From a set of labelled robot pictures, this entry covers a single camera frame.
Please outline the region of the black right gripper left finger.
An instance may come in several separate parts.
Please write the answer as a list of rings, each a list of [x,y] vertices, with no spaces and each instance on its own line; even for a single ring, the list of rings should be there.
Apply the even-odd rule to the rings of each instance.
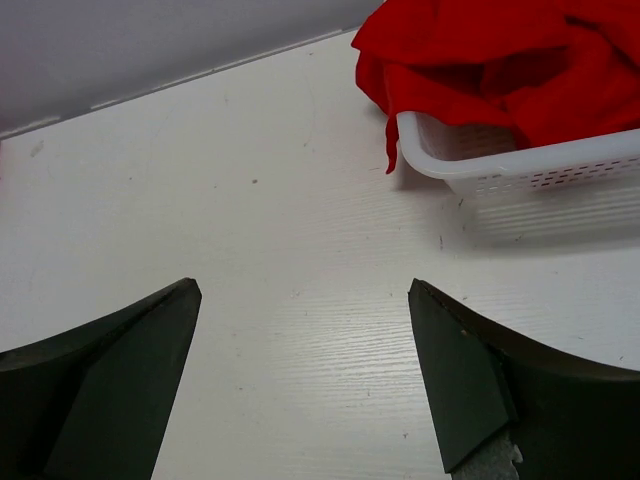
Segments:
[[[2,352],[2,478],[151,478],[201,300],[184,278]]]

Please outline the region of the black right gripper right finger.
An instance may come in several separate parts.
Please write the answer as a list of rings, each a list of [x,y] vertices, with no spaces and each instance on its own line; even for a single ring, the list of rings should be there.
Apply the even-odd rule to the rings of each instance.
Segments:
[[[639,374],[554,349],[414,280],[411,324],[454,479],[635,479]]]

